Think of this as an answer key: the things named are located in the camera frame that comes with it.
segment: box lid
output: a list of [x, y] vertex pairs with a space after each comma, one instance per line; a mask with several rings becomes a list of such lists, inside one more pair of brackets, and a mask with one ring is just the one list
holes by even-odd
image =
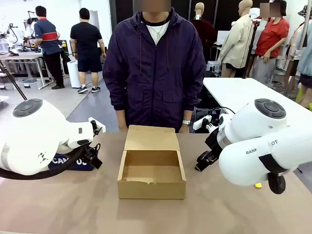
[[174, 128], [129, 126], [125, 150], [170, 150], [179, 151], [179, 142]]

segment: gray pants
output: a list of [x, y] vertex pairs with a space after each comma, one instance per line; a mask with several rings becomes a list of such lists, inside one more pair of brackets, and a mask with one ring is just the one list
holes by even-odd
[[253, 70], [252, 77], [262, 84], [268, 84], [275, 70], [276, 59], [277, 58], [272, 58], [264, 63], [263, 58], [259, 57]]

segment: shoe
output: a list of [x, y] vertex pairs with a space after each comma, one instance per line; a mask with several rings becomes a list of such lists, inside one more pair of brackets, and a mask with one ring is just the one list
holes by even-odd
[[65, 89], [65, 86], [64, 86], [64, 85], [56, 85], [56, 86], [53, 86], [51, 89], [53, 89], [53, 90], [56, 90], [56, 89]]
[[101, 88], [100, 87], [95, 87], [95, 88], [92, 88], [92, 93], [96, 93], [98, 91], [101, 91]]
[[88, 91], [88, 89], [86, 86], [84, 86], [84, 87], [81, 86], [80, 89], [78, 90], [78, 93], [83, 94], [84, 92], [87, 92], [87, 91]]

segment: purple jacket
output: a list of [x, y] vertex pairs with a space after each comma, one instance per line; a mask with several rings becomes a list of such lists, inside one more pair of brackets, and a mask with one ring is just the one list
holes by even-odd
[[206, 70], [194, 26], [172, 8], [165, 35], [155, 45], [142, 12], [117, 25], [108, 46], [103, 78], [115, 110], [127, 125], [172, 127], [198, 103]]

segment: open cardboard box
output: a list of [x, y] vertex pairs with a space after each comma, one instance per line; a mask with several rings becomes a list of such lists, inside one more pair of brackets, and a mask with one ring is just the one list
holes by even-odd
[[131, 125], [118, 175], [119, 198], [184, 199], [185, 187], [175, 130]]

